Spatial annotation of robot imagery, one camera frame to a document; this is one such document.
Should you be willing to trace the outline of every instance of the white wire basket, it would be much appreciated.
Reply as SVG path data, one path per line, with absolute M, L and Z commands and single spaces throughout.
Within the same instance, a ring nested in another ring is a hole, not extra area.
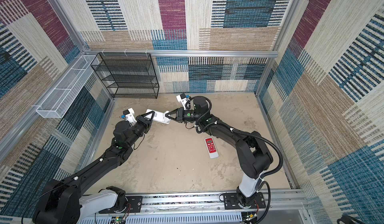
M 91 63 L 93 65 L 99 64 L 99 60 L 95 55 L 83 55 L 80 57 L 43 100 L 36 112 L 43 118 L 63 118 L 93 73 Z

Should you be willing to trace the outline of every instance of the red and white remote control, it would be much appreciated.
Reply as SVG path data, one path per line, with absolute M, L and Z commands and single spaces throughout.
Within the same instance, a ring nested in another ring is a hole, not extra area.
M 210 158 L 218 157 L 218 152 L 216 150 L 216 146 L 214 144 L 214 140 L 212 139 L 212 137 L 207 137 L 204 140 L 205 140 L 205 145 L 207 146 L 207 149 L 208 149 L 209 157 Z

